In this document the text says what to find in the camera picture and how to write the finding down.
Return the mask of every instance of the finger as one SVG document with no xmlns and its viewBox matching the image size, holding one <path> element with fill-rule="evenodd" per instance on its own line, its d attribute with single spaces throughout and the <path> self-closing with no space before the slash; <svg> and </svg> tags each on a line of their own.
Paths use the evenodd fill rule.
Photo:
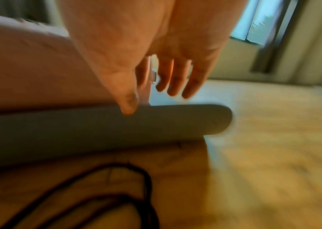
<svg viewBox="0 0 322 229">
<path fill-rule="evenodd" d="M 125 115 L 132 115 L 138 107 L 137 82 L 134 70 L 99 74 L 100 80 L 111 93 Z"/>
<path fill-rule="evenodd" d="M 168 57 L 157 56 L 158 58 L 158 70 L 157 74 L 160 77 L 160 82 L 157 84 L 156 89 L 157 91 L 161 92 L 165 90 L 168 86 L 172 69 L 173 69 L 173 59 Z"/>
<path fill-rule="evenodd" d="M 206 62 L 195 62 L 187 85 L 182 92 L 183 98 L 193 96 L 204 84 L 217 61 L 217 57 Z"/>
<path fill-rule="evenodd" d="M 170 86 L 167 90 L 167 93 L 170 96 L 177 95 L 177 93 L 182 89 L 182 86 L 186 81 L 187 74 L 189 73 L 190 65 L 191 60 L 174 59 Z"/>
<path fill-rule="evenodd" d="M 147 84 L 147 79 L 150 71 L 150 57 L 144 57 L 135 68 L 137 87 L 144 89 Z"/>
</svg>

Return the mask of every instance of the skin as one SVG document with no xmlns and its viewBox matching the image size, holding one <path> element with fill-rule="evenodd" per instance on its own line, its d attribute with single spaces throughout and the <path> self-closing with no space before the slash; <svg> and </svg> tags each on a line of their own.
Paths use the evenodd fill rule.
<svg viewBox="0 0 322 229">
<path fill-rule="evenodd" d="M 76 48 L 125 115 L 138 107 L 150 56 L 156 86 L 184 98 L 206 81 L 247 0 L 57 0 Z"/>
</svg>

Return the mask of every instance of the hardwood floor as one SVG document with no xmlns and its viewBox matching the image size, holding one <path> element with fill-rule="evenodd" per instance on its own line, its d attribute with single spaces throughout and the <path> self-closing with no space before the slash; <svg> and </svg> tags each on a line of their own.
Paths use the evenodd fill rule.
<svg viewBox="0 0 322 229">
<path fill-rule="evenodd" d="M 322 87 L 210 80 L 188 102 L 227 105 L 233 124 L 205 140 L 0 171 L 0 225 L 67 177 L 117 161 L 150 173 L 161 228 L 322 228 Z M 142 179 L 123 169 L 101 171 L 57 193 L 18 228 L 31 229 L 79 199 L 115 191 L 141 196 Z M 55 228 L 67 228 L 63 223 Z M 124 207 L 89 228 L 136 229 L 139 219 Z"/>
</svg>

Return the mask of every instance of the window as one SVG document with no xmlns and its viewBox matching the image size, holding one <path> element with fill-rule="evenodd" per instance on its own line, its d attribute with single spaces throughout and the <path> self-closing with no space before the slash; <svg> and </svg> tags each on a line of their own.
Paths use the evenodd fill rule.
<svg viewBox="0 0 322 229">
<path fill-rule="evenodd" d="M 282 3 L 283 0 L 249 0 L 231 37 L 265 45 L 279 16 Z M 288 11 L 291 14 L 294 12 L 296 3 L 297 0 L 290 2 Z"/>
</svg>

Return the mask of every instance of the black cable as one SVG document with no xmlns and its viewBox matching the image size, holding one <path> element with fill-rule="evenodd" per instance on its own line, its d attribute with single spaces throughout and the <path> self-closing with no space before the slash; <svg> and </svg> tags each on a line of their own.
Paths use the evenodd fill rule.
<svg viewBox="0 0 322 229">
<path fill-rule="evenodd" d="M 48 219 L 46 222 L 43 222 L 40 226 L 37 227 L 37 229 L 45 229 L 50 225 L 52 225 L 53 223 L 55 223 L 56 221 L 58 221 L 59 219 L 65 217 L 67 214 L 71 213 L 75 209 L 82 207 L 83 205 L 86 205 L 92 201 L 97 201 L 97 200 L 110 200 L 110 204 L 107 204 L 106 206 L 103 206 L 97 209 L 89 217 L 87 217 L 77 225 L 74 225 L 72 229 L 81 229 L 87 224 L 91 223 L 96 218 L 100 217 L 105 212 L 113 210 L 124 204 L 130 204 L 130 203 L 136 207 L 136 210 L 141 218 L 141 229 L 159 229 L 159 219 L 155 209 L 151 205 L 152 181 L 151 181 L 150 175 L 140 167 L 137 167 L 131 164 L 123 164 L 123 163 L 111 163 L 111 164 L 97 166 L 95 168 L 82 172 L 81 174 L 78 174 L 60 183 L 54 188 L 51 188 L 50 190 L 46 191 L 43 195 L 41 195 L 36 200 L 31 202 L 29 205 L 27 205 L 25 208 L 23 208 L 20 212 L 18 212 L 15 216 L 13 216 L 13 218 L 11 218 L 3 226 L 1 226 L 0 229 L 15 228 L 17 225 L 21 223 L 21 221 L 23 221 L 28 215 L 30 215 L 41 203 L 46 201 L 55 192 L 58 192 L 64 188 L 67 188 L 74 182 L 80 179 L 83 179 L 84 177 L 94 172 L 97 172 L 105 168 L 115 168 L 115 167 L 128 168 L 129 170 L 132 170 L 134 172 L 137 172 L 143 175 L 144 177 L 144 198 L 143 199 L 138 199 L 128 194 L 108 194 L 108 195 L 99 195 L 99 196 L 90 197 L 58 213 L 57 215 Z"/>
</svg>

